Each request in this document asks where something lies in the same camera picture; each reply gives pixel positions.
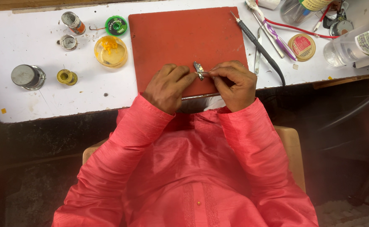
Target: clear plastic container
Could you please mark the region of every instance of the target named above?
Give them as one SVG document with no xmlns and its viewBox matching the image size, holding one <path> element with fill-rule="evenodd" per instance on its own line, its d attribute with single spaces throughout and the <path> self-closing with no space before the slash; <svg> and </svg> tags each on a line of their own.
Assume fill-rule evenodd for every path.
<svg viewBox="0 0 369 227">
<path fill-rule="evenodd" d="M 358 60 L 369 58 L 369 54 L 364 53 L 356 42 L 356 36 L 368 31 L 369 23 L 333 39 L 324 46 L 324 58 L 334 67 L 340 67 Z"/>
<path fill-rule="evenodd" d="M 95 44 L 94 52 L 100 64 L 113 69 L 123 66 L 128 58 L 126 44 L 115 36 L 100 38 Z"/>
<path fill-rule="evenodd" d="M 292 26 L 298 26 L 333 0 L 286 0 L 280 8 L 281 19 Z"/>
</svg>

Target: man's left hand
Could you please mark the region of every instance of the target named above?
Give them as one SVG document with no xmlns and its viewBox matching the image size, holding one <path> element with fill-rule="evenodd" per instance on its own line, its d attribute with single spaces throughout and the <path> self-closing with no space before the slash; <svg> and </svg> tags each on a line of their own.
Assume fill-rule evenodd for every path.
<svg viewBox="0 0 369 227">
<path fill-rule="evenodd" d="M 182 105 L 182 93 L 198 77 L 187 66 L 166 64 L 148 84 L 142 96 L 163 112 L 172 115 Z"/>
</svg>

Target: soldering iron tip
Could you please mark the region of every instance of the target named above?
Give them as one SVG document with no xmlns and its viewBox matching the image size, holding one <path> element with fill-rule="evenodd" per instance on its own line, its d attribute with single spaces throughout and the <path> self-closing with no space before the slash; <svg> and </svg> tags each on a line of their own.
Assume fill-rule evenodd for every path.
<svg viewBox="0 0 369 227">
<path fill-rule="evenodd" d="M 236 18 L 236 16 L 235 16 L 235 14 L 234 14 L 232 11 L 230 11 L 230 12 L 231 12 L 231 13 L 232 13 L 232 15 L 235 17 L 235 19 L 237 19 L 237 18 Z"/>
</svg>

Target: hand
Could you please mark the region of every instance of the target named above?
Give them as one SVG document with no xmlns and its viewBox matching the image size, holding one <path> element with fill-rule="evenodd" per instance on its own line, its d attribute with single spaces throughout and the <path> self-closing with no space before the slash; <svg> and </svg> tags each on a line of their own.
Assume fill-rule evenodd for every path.
<svg viewBox="0 0 369 227">
<path fill-rule="evenodd" d="M 257 76 L 245 68 L 241 62 L 220 63 L 212 68 L 209 74 L 230 111 L 242 110 L 255 101 Z M 232 80 L 235 85 L 228 87 L 221 76 Z"/>
<path fill-rule="evenodd" d="M 148 84 L 142 96 L 163 112 L 172 115 L 182 105 L 182 92 L 198 77 L 187 66 L 166 64 Z"/>
</svg>

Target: sleeve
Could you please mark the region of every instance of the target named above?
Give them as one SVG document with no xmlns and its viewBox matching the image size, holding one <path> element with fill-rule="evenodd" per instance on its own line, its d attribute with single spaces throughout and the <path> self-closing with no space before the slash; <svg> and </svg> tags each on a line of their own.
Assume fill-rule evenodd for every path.
<svg viewBox="0 0 369 227">
<path fill-rule="evenodd" d="M 288 170 L 287 154 L 263 104 L 256 99 L 247 108 L 219 118 L 252 187 L 250 199 L 267 225 L 318 226 L 309 197 Z"/>
<path fill-rule="evenodd" d="M 109 140 L 81 167 L 52 226 L 119 226 L 128 178 L 173 117 L 138 95 Z"/>
</svg>

